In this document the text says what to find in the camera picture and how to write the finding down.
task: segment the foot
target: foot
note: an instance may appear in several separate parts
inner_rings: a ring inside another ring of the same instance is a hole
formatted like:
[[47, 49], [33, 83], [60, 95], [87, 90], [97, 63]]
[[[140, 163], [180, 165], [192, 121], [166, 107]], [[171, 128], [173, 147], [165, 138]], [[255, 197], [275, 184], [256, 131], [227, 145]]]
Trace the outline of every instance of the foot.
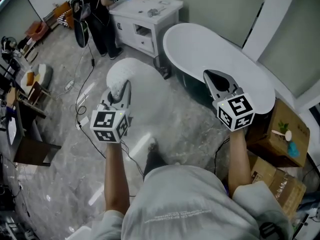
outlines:
[[148, 151], [150, 152], [159, 152], [159, 145], [155, 138], [150, 139], [150, 144], [148, 147]]
[[116, 57], [118, 57], [120, 54], [122, 54], [124, 50], [122, 48], [117, 48], [117, 53], [114, 57], [110, 57], [110, 60], [114, 60]]

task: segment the person in black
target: person in black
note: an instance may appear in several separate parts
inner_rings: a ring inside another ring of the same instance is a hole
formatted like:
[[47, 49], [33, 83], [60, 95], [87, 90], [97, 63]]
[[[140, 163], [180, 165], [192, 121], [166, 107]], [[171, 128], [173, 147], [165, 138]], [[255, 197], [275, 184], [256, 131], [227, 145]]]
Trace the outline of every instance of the person in black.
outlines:
[[101, 56], [109, 53], [111, 60], [114, 60], [122, 52], [122, 48], [116, 47], [116, 34], [111, 23], [108, 6], [114, 2], [111, 0], [88, 0], [91, 14], [85, 19], [93, 41]]

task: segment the drawer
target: drawer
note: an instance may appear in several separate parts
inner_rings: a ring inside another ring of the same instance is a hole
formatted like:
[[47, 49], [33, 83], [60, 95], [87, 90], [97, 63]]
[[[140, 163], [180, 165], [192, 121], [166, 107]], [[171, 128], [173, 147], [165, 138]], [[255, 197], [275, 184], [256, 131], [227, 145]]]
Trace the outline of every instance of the drawer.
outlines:
[[147, 35], [135, 34], [135, 41], [136, 41], [137, 46], [140, 49], [143, 49], [143, 50], [150, 52], [152, 54], [155, 53], [151, 33], [149, 33]]

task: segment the gray tiled floor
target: gray tiled floor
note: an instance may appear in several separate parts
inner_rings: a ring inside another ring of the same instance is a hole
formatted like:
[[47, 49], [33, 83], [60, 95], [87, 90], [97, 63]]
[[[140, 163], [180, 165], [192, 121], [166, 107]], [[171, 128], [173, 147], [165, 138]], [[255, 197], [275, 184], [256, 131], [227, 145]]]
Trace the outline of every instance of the gray tiled floor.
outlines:
[[[87, 111], [84, 116], [91, 117], [91, 111], [97, 106], [102, 92], [106, 89], [106, 76], [110, 68], [124, 58], [136, 58], [152, 65], [152, 58], [131, 47], [124, 46], [124, 52], [116, 60], [108, 56], [100, 57], [94, 43], [90, 47], [95, 58], [95, 69], [84, 85], [83, 90], [94, 83], [85, 101]], [[57, 101], [45, 100], [44, 110], [49, 116], [37, 120], [43, 138], [52, 144], [61, 145], [50, 167], [20, 164], [16, 169], [4, 160], [5, 178], [14, 194], [18, 192], [17, 180], [23, 185], [30, 218], [22, 208], [23, 198], [16, 198], [16, 209], [21, 217], [28, 222], [41, 240], [61, 240], [81, 225], [87, 224], [104, 211], [104, 198], [100, 195], [93, 205], [88, 201], [104, 183], [105, 161], [95, 150], [86, 136], [75, 129], [74, 104], [78, 89], [91, 70], [89, 49], [78, 47], [73, 31], [57, 27], [37, 47], [39, 54], [33, 64], [45, 63], [53, 67], [53, 78], [49, 87], [52, 95], [64, 92], [67, 81], [75, 77], [75, 89], [63, 94]], [[227, 130], [222, 127], [212, 112], [193, 101], [175, 77], [164, 84], [167, 88], [168, 101], [163, 104], [163, 118], [148, 125], [135, 125], [129, 129], [124, 138], [130, 150], [146, 133], [152, 133], [160, 145], [160, 151], [168, 163], [195, 165], [214, 170], [214, 154], [222, 141], [227, 137]], [[83, 130], [92, 138], [88, 124]], [[94, 142], [104, 151], [105, 145]], [[217, 175], [223, 179], [228, 172], [229, 144], [218, 154]], [[0, 152], [9, 157], [6, 135], [0, 132]], [[135, 155], [135, 159], [144, 168], [147, 158], [147, 145]], [[142, 185], [142, 177], [136, 165], [124, 159], [129, 191], [135, 195]], [[305, 172], [293, 172], [302, 178]], [[313, 173], [308, 175], [306, 182], [311, 187], [319, 185]]]

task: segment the gray t-shirt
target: gray t-shirt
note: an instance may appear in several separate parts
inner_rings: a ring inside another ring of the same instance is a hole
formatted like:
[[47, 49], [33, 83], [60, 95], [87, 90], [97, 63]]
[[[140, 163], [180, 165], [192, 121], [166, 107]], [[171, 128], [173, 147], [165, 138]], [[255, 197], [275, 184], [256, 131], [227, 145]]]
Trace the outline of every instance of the gray t-shirt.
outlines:
[[292, 239], [293, 228], [264, 182], [239, 186], [230, 199], [213, 173], [167, 165], [146, 176], [125, 215], [105, 212], [91, 239], [256, 240], [266, 222]]

